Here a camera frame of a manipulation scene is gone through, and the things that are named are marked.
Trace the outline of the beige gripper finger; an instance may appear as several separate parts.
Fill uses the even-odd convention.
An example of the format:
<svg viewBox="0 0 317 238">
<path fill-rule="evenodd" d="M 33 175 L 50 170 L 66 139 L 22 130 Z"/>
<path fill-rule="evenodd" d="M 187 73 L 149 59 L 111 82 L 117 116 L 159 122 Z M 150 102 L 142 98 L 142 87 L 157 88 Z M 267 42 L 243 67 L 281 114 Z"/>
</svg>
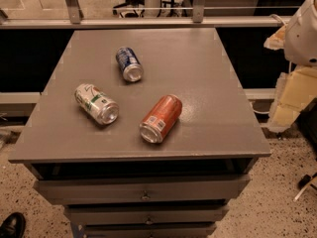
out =
<svg viewBox="0 0 317 238">
<path fill-rule="evenodd" d="M 317 97 L 317 67 L 298 65 L 277 80 L 267 127 L 281 133 L 290 128 L 300 113 Z"/>
<path fill-rule="evenodd" d="M 280 27 L 274 34 L 264 42 L 264 47 L 270 50 L 283 50 L 286 26 Z"/>
</svg>

